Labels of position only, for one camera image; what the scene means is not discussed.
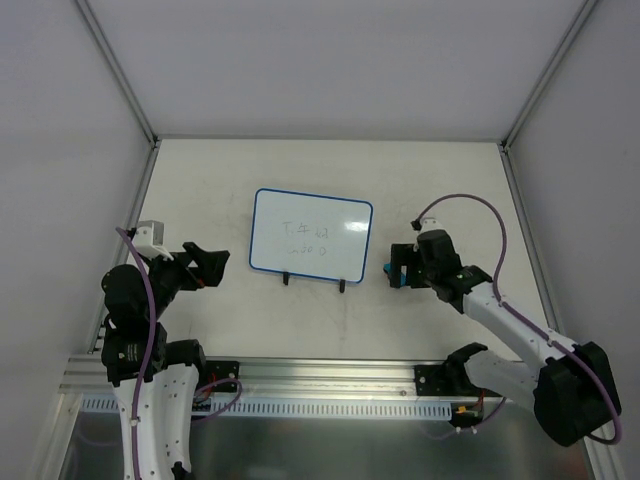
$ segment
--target metal frame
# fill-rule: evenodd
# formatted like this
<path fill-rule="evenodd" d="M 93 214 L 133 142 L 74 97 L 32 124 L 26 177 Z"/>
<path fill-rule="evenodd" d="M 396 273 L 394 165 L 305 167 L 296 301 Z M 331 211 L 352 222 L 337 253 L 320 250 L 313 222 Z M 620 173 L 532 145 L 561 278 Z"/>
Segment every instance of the metal frame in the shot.
<path fill-rule="evenodd" d="M 154 133 L 153 127 L 151 127 L 151 123 L 149 123 L 147 115 L 144 113 L 144 110 L 142 109 L 142 106 L 140 105 L 135 92 L 131 88 L 131 84 L 129 83 L 129 80 L 125 75 L 120 62 L 116 57 L 116 54 L 113 52 L 113 48 L 111 48 L 111 44 L 109 43 L 109 40 L 107 40 L 100 22 L 98 21 L 93 8 L 89 4 L 89 0 L 74 0 L 73 3 L 78 8 L 80 16 L 89 29 L 91 37 L 100 50 L 100 53 L 102 54 L 107 67 L 111 71 L 116 84 L 122 91 L 122 94 L 124 95 L 129 108 L 131 108 L 133 115 L 136 117 L 136 120 L 138 121 L 138 124 L 140 125 L 140 128 L 144 133 L 144 136 L 147 137 L 149 143 L 155 144 L 158 140 L 158 137 Z"/>
<path fill-rule="evenodd" d="M 80 412 L 81 394 L 59 394 L 53 405 L 50 428 L 41 435 L 36 447 L 36 459 L 27 475 L 29 479 L 57 480 Z"/>
<path fill-rule="evenodd" d="M 376 142 L 456 142 L 456 143 L 500 143 L 499 136 L 491 138 L 453 138 L 453 137 L 420 137 L 415 135 L 379 135 L 375 131 L 366 134 L 350 134 L 340 132 L 335 135 L 246 135 L 246 134 L 206 134 L 191 135 L 188 133 L 158 133 L 159 140 L 344 140 L 344 141 L 376 141 Z"/>
<path fill-rule="evenodd" d="M 233 400 L 235 394 L 217 393 L 215 399 L 202 402 L 198 409 L 191 410 L 192 417 L 207 417 Z M 306 398 L 270 398 L 243 395 L 238 403 L 227 410 L 225 417 L 263 417 L 295 419 L 389 419 L 448 422 L 451 419 L 451 404 L 443 401 L 417 402 L 404 400 L 333 400 Z M 82 413 L 110 413 L 119 415 L 115 394 L 83 394 Z"/>
<path fill-rule="evenodd" d="M 312 360 L 287 358 L 208 357 L 240 363 L 243 391 L 270 398 L 335 400 L 406 400 L 415 402 L 415 365 L 441 361 Z M 109 393 L 111 385 L 98 355 L 73 355 L 60 384 L 61 393 Z M 421 397 L 460 401 L 472 397 Z"/>
<path fill-rule="evenodd" d="M 539 249 L 537 247 L 534 232 L 531 229 L 531 224 L 529 223 L 521 190 L 518 186 L 517 171 L 515 169 L 513 159 L 511 158 L 508 149 L 501 146 L 498 148 L 500 150 L 500 156 L 502 157 L 502 164 L 507 176 L 507 183 L 509 184 L 513 203 L 516 207 L 516 214 L 518 216 L 518 221 L 520 222 L 520 229 L 524 236 L 524 243 L 527 248 L 529 260 L 533 269 L 533 276 L 538 287 L 538 293 L 542 301 L 542 308 L 545 316 L 547 317 L 547 322 L 551 328 L 557 330 L 561 334 L 565 334 L 566 331 L 562 319 L 557 314 L 557 303 L 554 300 L 553 294 L 549 289 L 549 283 L 546 280 L 549 276 L 546 273 L 546 268 L 538 255 Z M 613 432 L 609 431 L 608 428 L 600 428 L 596 433 L 601 438 L 610 438 L 613 436 Z M 613 448 L 601 445 L 591 440 L 582 440 L 580 442 L 580 446 L 583 451 L 585 461 L 591 468 L 590 473 L 592 478 L 603 480 L 623 480 L 626 478 L 620 459 Z"/>
<path fill-rule="evenodd" d="M 144 199 L 147 196 L 147 190 L 149 189 L 149 183 L 151 183 L 151 174 L 153 173 L 153 168 L 156 165 L 156 159 L 158 158 L 160 145 L 161 141 L 156 141 L 155 144 L 151 147 L 149 154 L 147 155 L 144 169 L 142 171 L 142 176 L 140 177 L 140 182 L 138 183 L 138 186 L 136 188 L 136 194 L 127 213 L 127 217 L 125 218 L 123 223 L 125 228 L 134 227 L 138 223 L 140 212 L 142 211 L 142 206 L 144 205 Z M 128 256 L 129 252 L 127 250 L 127 247 L 122 242 L 119 242 L 111 265 L 115 267 L 116 265 L 120 265 L 121 263 L 126 262 Z M 102 302 L 100 302 L 93 317 L 94 328 L 92 330 L 91 336 L 87 339 L 86 342 L 88 353 L 96 351 L 96 344 L 100 337 L 102 321 L 106 315 L 107 309 L 102 304 Z"/>
<path fill-rule="evenodd" d="M 550 85 L 555 74 L 558 72 L 560 65 L 567 57 L 567 53 L 574 45 L 576 39 L 580 35 L 583 27 L 587 23 L 587 20 L 591 17 L 595 7 L 600 3 L 600 0 L 584 0 L 575 16 L 571 20 L 571 23 L 567 27 L 564 35 L 560 39 L 560 43 L 551 54 L 551 58 L 542 69 L 542 73 L 538 76 L 536 82 L 533 85 L 531 93 L 527 97 L 524 105 L 520 109 L 518 116 L 513 122 L 509 133 L 503 141 L 503 145 L 507 148 L 511 148 L 516 137 L 526 125 L 527 121 L 535 111 L 536 106 L 542 99 L 542 96 L 547 91 L 547 87 Z"/>

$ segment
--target white panel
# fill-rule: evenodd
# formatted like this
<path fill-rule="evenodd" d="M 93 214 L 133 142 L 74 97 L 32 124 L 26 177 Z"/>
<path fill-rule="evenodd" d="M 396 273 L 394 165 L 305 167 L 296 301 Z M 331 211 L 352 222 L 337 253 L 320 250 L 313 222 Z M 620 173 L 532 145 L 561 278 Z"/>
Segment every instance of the white panel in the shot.
<path fill-rule="evenodd" d="M 640 3 L 601 2 L 514 147 L 562 322 L 609 355 L 629 479 L 640 478 L 639 55 Z"/>
<path fill-rule="evenodd" d="M 254 195 L 264 185 L 368 199 L 375 218 L 363 282 L 340 294 L 336 284 L 293 277 L 285 287 L 251 269 Z M 165 222 L 170 251 L 191 240 L 231 252 L 220 287 L 182 292 L 162 315 L 169 339 L 196 338 L 207 355 L 425 360 L 478 341 L 514 358 L 433 291 L 392 289 L 383 272 L 392 243 L 415 242 L 409 222 L 457 191 L 486 197 L 504 215 L 510 240 L 503 290 L 544 323 L 495 145 L 165 140 L 142 218 Z M 433 213 L 465 263 L 493 272 L 500 230 L 488 209 L 451 200 Z"/>
<path fill-rule="evenodd" d="M 2 2 L 0 45 L 0 464 L 18 479 L 95 328 L 147 145 L 70 0 Z"/>
<path fill-rule="evenodd" d="M 582 0 L 92 0 L 162 134 L 499 139 Z"/>
<path fill-rule="evenodd" d="M 360 282 L 372 220 L 373 207 L 366 201 L 260 189 L 249 264 L 271 272 Z"/>

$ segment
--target black bracket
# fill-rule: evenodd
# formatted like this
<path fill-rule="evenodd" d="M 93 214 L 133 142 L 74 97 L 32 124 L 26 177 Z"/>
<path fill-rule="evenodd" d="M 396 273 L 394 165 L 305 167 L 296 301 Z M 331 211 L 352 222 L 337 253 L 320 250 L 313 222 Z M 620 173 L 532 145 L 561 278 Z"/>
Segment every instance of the black bracket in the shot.
<path fill-rule="evenodd" d="M 574 354 L 596 374 L 622 413 L 609 358 L 593 342 L 574 345 Z M 611 413 L 594 382 L 568 357 L 547 359 L 533 391 L 533 413 L 553 440 L 568 447 L 611 420 Z"/>
<path fill-rule="evenodd" d="M 440 365 L 415 365 L 413 367 L 416 395 L 427 396 L 455 396 L 477 397 L 482 389 L 469 381 L 464 364 L 476 353 L 487 350 L 485 345 L 470 343 L 459 348 Z M 499 395 L 485 391 L 485 396 Z"/>
<path fill-rule="evenodd" d="M 480 397 L 482 389 L 471 383 L 460 385 L 457 382 L 443 381 L 442 365 L 414 365 L 414 383 L 418 397 Z M 498 397 L 499 395 L 485 390 L 485 397 Z M 468 406 L 468 403 L 452 404 L 453 415 L 449 423 L 453 427 L 470 428 L 479 424 L 483 416 L 471 416 L 470 414 L 456 414 L 458 407 Z"/>
<path fill-rule="evenodd" d="M 176 462 L 171 468 L 171 472 L 173 473 L 175 480 L 195 480 L 196 478 L 193 473 L 187 472 L 182 467 L 182 462 Z"/>
<path fill-rule="evenodd" d="M 420 252 L 414 250 L 413 243 L 391 245 L 389 271 L 385 272 L 391 288 L 400 288 L 405 285 L 411 288 L 428 288 L 429 285 L 422 275 L 423 268 Z"/>
<path fill-rule="evenodd" d="M 198 384 L 198 388 L 202 388 L 212 381 L 222 380 L 224 378 L 238 378 L 240 375 L 240 362 L 232 361 L 211 361 L 207 360 L 205 366 L 204 380 Z M 238 385 L 233 382 L 218 385 L 211 392 L 235 393 L 238 391 Z"/>
<path fill-rule="evenodd" d="M 282 272 L 282 283 L 284 283 L 285 286 L 289 286 L 290 278 L 291 278 L 291 274 L 289 272 Z M 340 293 L 344 293 L 346 287 L 347 287 L 347 281 L 344 279 L 340 280 L 340 283 L 339 283 Z"/>

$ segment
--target white table surface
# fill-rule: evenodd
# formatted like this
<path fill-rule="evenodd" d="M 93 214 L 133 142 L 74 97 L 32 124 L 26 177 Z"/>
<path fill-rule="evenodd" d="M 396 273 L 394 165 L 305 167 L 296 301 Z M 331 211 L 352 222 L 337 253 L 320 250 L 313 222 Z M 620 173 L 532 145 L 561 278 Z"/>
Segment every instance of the white table surface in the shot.
<path fill-rule="evenodd" d="M 271 187 L 368 200 L 374 221 L 363 282 L 347 286 L 249 267 L 253 200 Z M 169 340 L 197 338 L 207 355 L 294 358 L 444 359 L 481 342 L 509 359 L 495 335 L 429 289 L 389 288 L 382 266 L 392 243 L 415 240 L 409 222 L 439 196 L 485 197 L 509 234 L 502 290 L 545 324 L 515 208 L 494 144 L 275 140 L 164 140 L 141 220 L 165 223 L 164 244 L 229 250 L 218 288 L 181 292 L 161 317 Z M 435 215 L 464 264 L 493 274 L 500 231 L 470 200 Z"/>

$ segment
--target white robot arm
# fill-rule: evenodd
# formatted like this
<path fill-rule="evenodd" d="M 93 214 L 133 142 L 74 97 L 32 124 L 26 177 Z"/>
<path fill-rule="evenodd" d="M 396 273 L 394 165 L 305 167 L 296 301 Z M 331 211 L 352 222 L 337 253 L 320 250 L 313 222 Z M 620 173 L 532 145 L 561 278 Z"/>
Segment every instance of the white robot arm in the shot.
<path fill-rule="evenodd" d="M 193 478 L 191 410 L 196 386 L 206 380 L 206 357 L 197 340 L 167 342 L 157 320 L 179 291 L 217 287 L 229 252 L 205 252 L 187 242 L 184 252 L 169 253 L 160 222 L 119 233 L 138 268 L 118 265 L 102 279 L 109 315 L 101 359 L 118 401 L 123 478 Z"/>
<path fill-rule="evenodd" d="M 523 360 L 509 362 L 484 345 L 471 344 L 451 354 L 431 380 L 455 378 L 452 384 L 510 398 L 533 412 L 545 432 L 563 446 L 612 419 L 619 431 L 620 401 L 607 355 L 599 346 L 578 345 L 531 322 L 498 292 L 487 273 L 462 265 L 451 238 L 434 218 L 421 218 L 412 226 L 420 232 L 415 244 L 391 246 L 391 262 L 385 265 L 390 286 L 432 288 L 440 300 L 487 327 Z"/>

